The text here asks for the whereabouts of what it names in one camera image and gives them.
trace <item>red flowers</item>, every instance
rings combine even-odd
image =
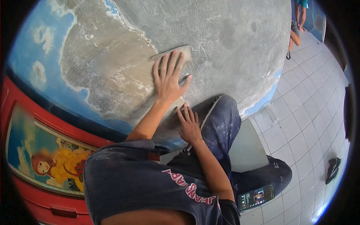
[[[79,177],[80,182],[82,182],[82,180],[83,180],[84,166],[85,166],[85,160],[82,159],[81,162],[78,162],[76,164],[76,166],[74,167],[74,169],[76,171],[76,175],[77,175],[77,177]]]

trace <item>smartphone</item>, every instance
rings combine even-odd
[[[275,184],[271,183],[262,188],[238,196],[239,211],[254,208],[275,198]]]

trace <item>green shorts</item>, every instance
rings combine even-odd
[[[309,8],[309,6],[307,5],[307,0],[296,0],[296,3],[307,9]]]

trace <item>dark blue pants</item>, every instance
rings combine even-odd
[[[275,183],[275,195],[290,183],[292,172],[283,161],[268,156],[269,165],[243,173],[232,172],[229,150],[238,134],[241,118],[236,101],[223,95],[216,103],[202,129],[203,139],[228,175],[233,186],[235,199],[240,194],[256,190],[270,183]],[[194,149],[190,156],[196,157]]]

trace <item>leg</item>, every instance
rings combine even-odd
[[[301,6],[301,22],[299,27],[300,31],[304,31],[304,28],[302,26],[304,26],[305,20],[306,20],[306,8],[304,6]]]
[[[300,5],[296,2],[296,0],[294,0],[294,4],[295,4],[295,18],[296,18],[296,23],[299,25],[299,19],[300,19]]]
[[[288,51],[291,51],[292,46],[293,46],[293,40],[292,40],[292,38],[290,38]]]
[[[244,173],[231,172],[235,199],[238,195],[275,184],[275,195],[281,193],[292,179],[290,167],[283,161],[268,156],[269,165]]]
[[[201,124],[201,133],[206,145],[219,161],[229,179],[231,175],[229,150],[240,130],[240,125],[241,118],[237,103],[228,95],[220,96],[215,101]],[[186,148],[183,153],[196,157],[192,146]]]

